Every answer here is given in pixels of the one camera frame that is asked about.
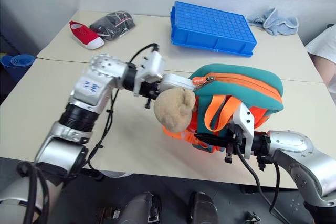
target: red shoe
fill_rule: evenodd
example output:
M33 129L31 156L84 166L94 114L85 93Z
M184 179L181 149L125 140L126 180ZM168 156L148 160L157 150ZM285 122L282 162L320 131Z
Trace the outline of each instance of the red shoe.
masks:
M73 35L83 47L87 49L97 49L104 45L102 38L86 25L74 21L70 21L69 24Z

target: backpack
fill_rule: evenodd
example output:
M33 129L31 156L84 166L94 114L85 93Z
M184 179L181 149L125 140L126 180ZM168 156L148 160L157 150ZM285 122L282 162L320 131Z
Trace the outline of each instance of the backpack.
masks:
M173 133L163 128L166 135L190 142L195 148L213 153L224 148L197 139L194 134L210 133L225 136L233 113L244 103L260 127L271 114L281 111L282 83L269 71L225 64L205 65L189 79L197 85L194 90L196 108L190 125L184 132Z

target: beige plush toy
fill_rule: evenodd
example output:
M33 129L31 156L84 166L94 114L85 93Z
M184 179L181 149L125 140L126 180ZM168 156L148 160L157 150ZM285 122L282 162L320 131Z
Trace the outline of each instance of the beige plush toy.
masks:
M195 93L189 89L168 89L156 99L154 113L167 130L181 132L190 124L195 102Z

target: rolled mat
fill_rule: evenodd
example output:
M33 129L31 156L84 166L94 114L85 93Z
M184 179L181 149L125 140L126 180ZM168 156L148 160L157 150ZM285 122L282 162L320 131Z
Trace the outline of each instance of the rolled mat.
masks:
M5 55L1 57L1 64L15 82L19 82L22 76L27 72L35 60L32 55Z

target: white table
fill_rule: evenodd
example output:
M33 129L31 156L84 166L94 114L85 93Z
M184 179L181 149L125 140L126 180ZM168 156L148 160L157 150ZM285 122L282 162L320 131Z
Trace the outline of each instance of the white table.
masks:
M72 20L89 26L107 13L78 11ZM109 53L120 60L129 61L142 47L150 43L160 45L166 60L165 70L194 72L210 63L224 63L265 69L282 80L322 82L299 36L271 36L259 27L252 27L257 40L254 55L250 58L207 50L185 48L171 44L171 25L168 17L135 15L136 27L116 41L107 41L96 50L81 47L66 24L38 58L74 62L89 62L92 55Z
M43 59L35 61L0 106L1 157L34 159L51 125L63 113L69 93L86 65ZM304 133L317 148L336 158L336 107L324 84L287 80L283 83L285 109L272 115L260 130L291 129ZM129 91L119 92L112 128L103 143L104 148L92 160L95 168L255 184L237 157L234 157L233 164L226 164L224 153L205 153L187 142L164 136L153 110L145 109L145 103L145 98L136 98ZM93 148L100 138L106 118L106 113L99 117L88 148ZM249 164L260 176L263 186L275 185L272 166L260 172L254 157ZM296 187L282 169L280 185Z

